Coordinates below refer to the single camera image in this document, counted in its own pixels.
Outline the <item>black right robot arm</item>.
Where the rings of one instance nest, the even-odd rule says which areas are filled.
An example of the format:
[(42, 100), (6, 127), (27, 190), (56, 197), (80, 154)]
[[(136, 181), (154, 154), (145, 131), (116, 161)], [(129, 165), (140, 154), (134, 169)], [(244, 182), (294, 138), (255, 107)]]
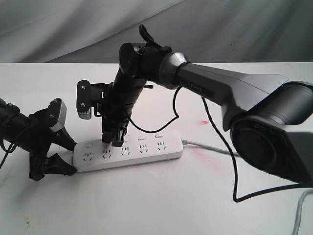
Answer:
[(222, 109), (224, 131), (249, 165), (263, 172), (313, 185), (313, 86), (277, 74), (247, 74), (201, 66), (157, 44), (144, 25), (143, 43), (119, 50), (114, 82), (94, 102), (102, 117), (102, 140), (122, 144), (133, 106), (147, 81), (186, 88)]

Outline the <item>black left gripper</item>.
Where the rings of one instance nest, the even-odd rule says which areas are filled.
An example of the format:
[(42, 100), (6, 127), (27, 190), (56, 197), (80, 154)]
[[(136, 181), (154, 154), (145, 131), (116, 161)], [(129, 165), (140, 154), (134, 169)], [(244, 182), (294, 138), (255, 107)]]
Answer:
[(31, 126), (26, 132), (29, 144), (27, 150), (29, 152), (29, 178), (39, 181), (46, 174), (73, 175), (76, 168), (65, 162), (59, 154), (47, 156), (54, 142), (70, 151), (73, 151), (76, 146), (76, 142), (65, 126), (57, 123), (56, 113), (42, 109), (31, 114), (29, 118)]

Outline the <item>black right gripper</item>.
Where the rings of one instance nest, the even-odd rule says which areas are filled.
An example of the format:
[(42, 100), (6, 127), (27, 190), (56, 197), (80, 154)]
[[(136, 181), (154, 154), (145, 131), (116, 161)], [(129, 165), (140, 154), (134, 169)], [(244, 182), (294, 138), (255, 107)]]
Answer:
[(127, 133), (128, 117), (147, 80), (126, 76), (118, 71), (110, 84), (92, 84), (91, 103), (102, 117), (102, 143), (122, 147)]

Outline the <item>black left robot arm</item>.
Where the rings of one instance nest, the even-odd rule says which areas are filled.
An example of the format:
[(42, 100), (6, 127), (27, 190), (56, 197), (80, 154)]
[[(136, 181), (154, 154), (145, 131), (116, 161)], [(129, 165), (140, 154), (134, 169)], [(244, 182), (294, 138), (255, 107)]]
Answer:
[(0, 147), (6, 155), (17, 147), (29, 153), (29, 179), (39, 181), (46, 174), (71, 176), (77, 171), (58, 154), (47, 156), (52, 144), (74, 151), (76, 142), (65, 128), (66, 115), (67, 107), (60, 98), (29, 116), (16, 105), (1, 100)]

